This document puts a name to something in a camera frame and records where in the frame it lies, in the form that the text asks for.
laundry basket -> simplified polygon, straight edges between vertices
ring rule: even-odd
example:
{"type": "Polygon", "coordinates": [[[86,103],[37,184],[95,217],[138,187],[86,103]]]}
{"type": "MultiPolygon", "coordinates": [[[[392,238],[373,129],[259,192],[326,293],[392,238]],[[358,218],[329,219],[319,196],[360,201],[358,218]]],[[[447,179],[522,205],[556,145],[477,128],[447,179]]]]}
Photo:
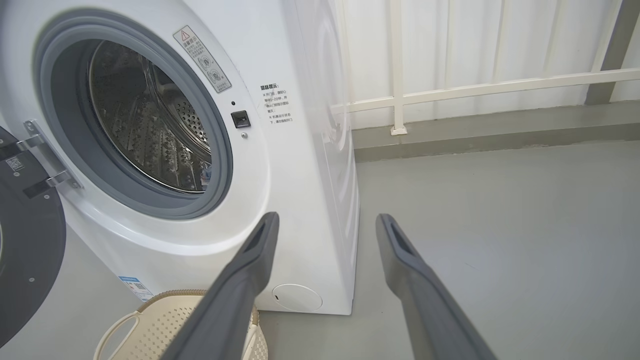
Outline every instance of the laundry basket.
{"type": "MultiPolygon", "coordinates": [[[[173,290],[152,297],[138,310],[114,323],[103,335],[93,355],[100,360],[109,338],[125,322],[135,319],[133,328],[111,357],[102,360],[157,360],[196,308],[206,290],[173,290]]],[[[253,307],[249,320],[242,360],[267,360],[267,343],[253,307]]]]}

label sticker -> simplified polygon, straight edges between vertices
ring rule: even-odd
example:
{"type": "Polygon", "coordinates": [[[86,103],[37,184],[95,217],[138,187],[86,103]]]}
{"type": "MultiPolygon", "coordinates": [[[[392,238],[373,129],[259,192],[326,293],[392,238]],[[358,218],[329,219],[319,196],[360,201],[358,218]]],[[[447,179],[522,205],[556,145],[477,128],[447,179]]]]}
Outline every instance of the label sticker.
{"type": "Polygon", "coordinates": [[[154,294],[151,293],[140,280],[135,277],[126,277],[126,276],[118,276],[122,282],[124,282],[137,297],[142,301],[147,301],[154,297],[154,294]]]}
{"type": "Polygon", "coordinates": [[[5,160],[5,162],[7,163],[7,165],[11,167],[13,171],[18,171],[24,168],[24,165],[22,164],[22,162],[20,162],[20,160],[18,160],[18,158],[16,158],[15,156],[5,160]]]}
{"type": "Polygon", "coordinates": [[[178,30],[177,33],[173,34],[173,38],[182,45],[193,61],[198,64],[198,67],[207,76],[216,92],[220,93],[231,87],[231,82],[227,79],[216,59],[213,58],[209,50],[189,26],[178,30]]]}
{"type": "Polygon", "coordinates": [[[272,124],[282,124],[293,121],[289,96],[285,89],[273,83],[261,85],[260,90],[262,90],[264,108],[267,109],[267,115],[269,115],[269,121],[272,124]]]}

qr code sticker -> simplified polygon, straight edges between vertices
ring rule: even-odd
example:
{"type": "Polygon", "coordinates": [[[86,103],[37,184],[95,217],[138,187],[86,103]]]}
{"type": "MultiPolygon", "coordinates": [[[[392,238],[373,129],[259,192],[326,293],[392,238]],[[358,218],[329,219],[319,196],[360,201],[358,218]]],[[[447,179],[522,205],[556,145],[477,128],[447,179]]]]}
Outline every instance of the qr code sticker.
{"type": "Polygon", "coordinates": [[[24,168],[24,165],[16,157],[13,157],[13,158],[10,158],[10,159],[6,160],[6,163],[9,164],[9,166],[11,167],[11,169],[13,171],[18,171],[18,170],[24,168]]]}

white washing machine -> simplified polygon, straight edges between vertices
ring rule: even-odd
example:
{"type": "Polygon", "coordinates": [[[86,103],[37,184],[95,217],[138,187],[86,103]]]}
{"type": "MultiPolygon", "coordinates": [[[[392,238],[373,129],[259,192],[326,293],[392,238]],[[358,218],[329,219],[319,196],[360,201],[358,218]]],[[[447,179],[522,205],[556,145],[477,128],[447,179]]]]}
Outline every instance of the white washing machine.
{"type": "Polygon", "coordinates": [[[30,151],[67,223],[141,299],[208,288],[276,211],[258,308],[351,313],[359,199],[331,1],[0,11],[1,125],[46,143],[30,151]]]}

gray wall trim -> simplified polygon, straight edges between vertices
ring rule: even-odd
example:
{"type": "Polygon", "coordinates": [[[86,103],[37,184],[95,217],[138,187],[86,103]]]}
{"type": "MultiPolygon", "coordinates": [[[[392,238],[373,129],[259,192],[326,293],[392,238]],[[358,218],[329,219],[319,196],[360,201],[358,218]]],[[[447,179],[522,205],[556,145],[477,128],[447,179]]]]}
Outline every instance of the gray wall trim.
{"type": "Polygon", "coordinates": [[[640,101],[567,106],[406,124],[352,132],[356,162],[576,143],[640,140],[640,101]]]}
{"type": "MultiPolygon", "coordinates": [[[[622,62],[627,54],[627,48],[634,33],[638,15],[640,14],[640,1],[623,0],[618,12],[618,18],[611,33],[611,40],[602,62],[600,70],[616,70],[622,68],[622,62]]],[[[600,83],[589,85],[585,105],[608,104],[616,83],[600,83]]]]}

